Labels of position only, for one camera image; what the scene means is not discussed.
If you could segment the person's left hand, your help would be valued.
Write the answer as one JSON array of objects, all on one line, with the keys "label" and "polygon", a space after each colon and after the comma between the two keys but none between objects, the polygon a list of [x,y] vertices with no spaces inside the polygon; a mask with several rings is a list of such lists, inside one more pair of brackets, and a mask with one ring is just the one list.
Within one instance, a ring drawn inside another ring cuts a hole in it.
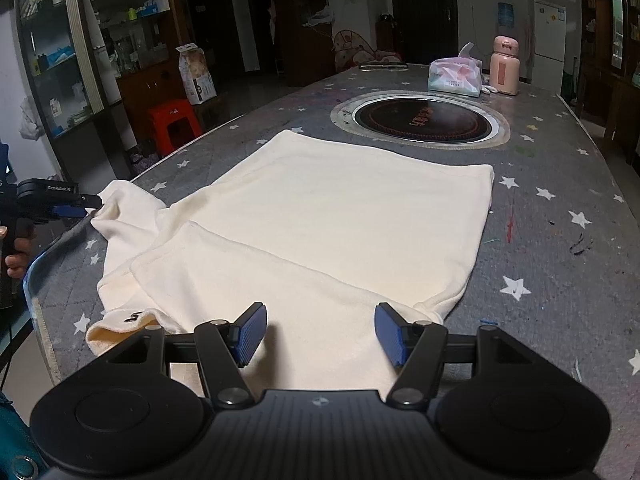
[{"label": "person's left hand", "polygon": [[35,228],[28,226],[26,233],[14,240],[14,254],[3,257],[6,264],[6,275],[12,280],[24,278],[32,255],[32,243],[35,237]]}]

